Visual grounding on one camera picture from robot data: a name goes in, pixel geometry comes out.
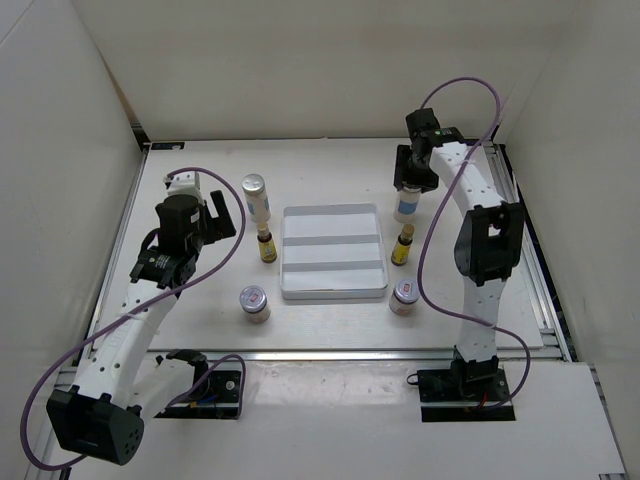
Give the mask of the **tall jar silver lid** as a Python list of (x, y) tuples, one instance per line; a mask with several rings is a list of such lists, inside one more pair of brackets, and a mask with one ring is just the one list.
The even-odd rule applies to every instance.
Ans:
[(420, 188), (409, 186), (403, 186), (398, 190), (393, 212), (397, 222), (407, 224), (413, 221), (421, 194)]
[(242, 180), (242, 190), (251, 220), (256, 224), (267, 223), (271, 211), (264, 178), (256, 173), (246, 175)]

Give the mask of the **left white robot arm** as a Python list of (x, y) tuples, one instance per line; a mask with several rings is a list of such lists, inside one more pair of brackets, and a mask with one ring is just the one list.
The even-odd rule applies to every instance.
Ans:
[(121, 317), (103, 330), (70, 389), (53, 390), (46, 404), (63, 449), (116, 465), (133, 458), (157, 414), (208, 397), (211, 373), (195, 350), (173, 350), (142, 380), (136, 375), (164, 318), (193, 284), (202, 248), (237, 234), (219, 190), (205, 200), (196, 186), (170, 188), (155, 210), (159, 226), (141, 245)]

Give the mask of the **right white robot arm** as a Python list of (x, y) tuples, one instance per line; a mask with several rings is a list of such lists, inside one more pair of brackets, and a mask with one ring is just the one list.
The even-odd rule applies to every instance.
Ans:
[[(420, 295), (433, 310), (460, 319), (462, 326), (450, 366), (452, 384), (462, 398), (486, 395), (497, 379), (495, 344), (501, 295), (520, 261), (524, 211), (507, 202), (471, 161), (474, 149), (455, 127), (416, 127), (409, 146), (400, 146), (394, 184), (425, 193), (440, 182), (447, 192), (428, 229), (419, 259)], [(449, 200), (463, 221), (454, 244), (454, 262), (463, 277), (463, 311), (447, 310), (428, 299), (423, 266), (435, 226)]]

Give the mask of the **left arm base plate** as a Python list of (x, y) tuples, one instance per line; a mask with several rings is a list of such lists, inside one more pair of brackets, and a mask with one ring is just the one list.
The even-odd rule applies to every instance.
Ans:
[(192, 370), (196, 388), (180, 402), (164, 407), (158, 419), (238, 420), (243, 408), (247, 366), (238, 354), (227, 354), (209, 363), (208, 357), (196, 350), (174, 349), (164, 362), (177, 360)]

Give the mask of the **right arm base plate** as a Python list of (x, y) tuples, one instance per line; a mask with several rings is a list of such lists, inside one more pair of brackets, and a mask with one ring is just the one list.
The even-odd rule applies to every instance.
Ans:
[(417, 387), (423, 423), (511, 422), (516, 415), (503, 369), (489, 383), (462, 392), (449, 369), (418, 370), (406, 378)]

